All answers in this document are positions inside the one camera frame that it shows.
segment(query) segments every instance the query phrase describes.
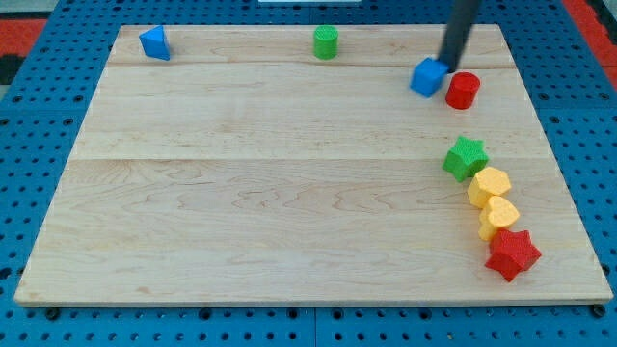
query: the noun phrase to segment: yellow heart block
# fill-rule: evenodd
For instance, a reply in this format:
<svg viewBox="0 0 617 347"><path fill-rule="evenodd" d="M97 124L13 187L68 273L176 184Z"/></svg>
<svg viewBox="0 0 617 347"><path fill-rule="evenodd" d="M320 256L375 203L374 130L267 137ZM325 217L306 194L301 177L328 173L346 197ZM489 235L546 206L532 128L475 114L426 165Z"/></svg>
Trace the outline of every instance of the yellow heart block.
<svg viewBox="0 0 617 347"><path fill-rule="evenodd" d="M484 208L490 197L504 197L510 192L511 188L508 173L486 167L475 174L467 190L467 195L472 205Z"/></svg>
<svg viewBox="0 0 617 347"><path fill-rule="evenodd" d="M482 240L491 241L500 228L511 227L520 216L512 202L503 197L492 196L480 213L481 227L478 234Z"/></svg>

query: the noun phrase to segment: wooden board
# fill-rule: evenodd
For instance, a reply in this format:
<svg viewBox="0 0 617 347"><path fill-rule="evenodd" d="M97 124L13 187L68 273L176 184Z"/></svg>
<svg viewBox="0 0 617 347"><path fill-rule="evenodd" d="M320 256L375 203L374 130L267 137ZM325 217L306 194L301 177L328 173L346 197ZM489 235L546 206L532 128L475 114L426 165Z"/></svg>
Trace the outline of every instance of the wooden board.
<svg viewBox="0 0 617 347"><path fill-rule="evenodd" d="M16 291L33 307L476 306L609 300L496 26L462 68L474 106L409 90L442 26L167 27L172 60L123 27ZM486 141L544 256L507 283L479 211L441 169Z"/></svg>

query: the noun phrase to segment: green star block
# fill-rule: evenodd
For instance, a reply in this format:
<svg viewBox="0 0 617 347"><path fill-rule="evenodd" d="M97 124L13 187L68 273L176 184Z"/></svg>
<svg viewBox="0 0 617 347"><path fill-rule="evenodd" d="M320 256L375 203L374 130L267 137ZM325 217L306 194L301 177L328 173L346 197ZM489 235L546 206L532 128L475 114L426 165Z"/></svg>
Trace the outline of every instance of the green star block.
<svg viewBox="0 0 617 347"><path fill-rule="evenodd" d="M459 136L456 145L445 156L443 169L454 174L458 182L473 177L489 162L489 156L484 152L483 146L484 141Z"/></svg>

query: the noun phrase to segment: wood grain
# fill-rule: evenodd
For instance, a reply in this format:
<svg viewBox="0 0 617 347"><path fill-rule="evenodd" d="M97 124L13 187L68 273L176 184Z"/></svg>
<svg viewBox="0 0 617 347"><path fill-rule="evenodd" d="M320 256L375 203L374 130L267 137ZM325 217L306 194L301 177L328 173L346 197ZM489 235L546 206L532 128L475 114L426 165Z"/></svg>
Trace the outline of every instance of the wood grain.
<svg viewBox="0 0 617 347"><path fill-rule="evenodd" d="M408 88L442 26L168 27L144 58L123 27L15 299L33 307L476 306L612 297L496 26L463 66L474 106ZM544 256L484 267L469 182L441 169L486 141Z"/></svg>

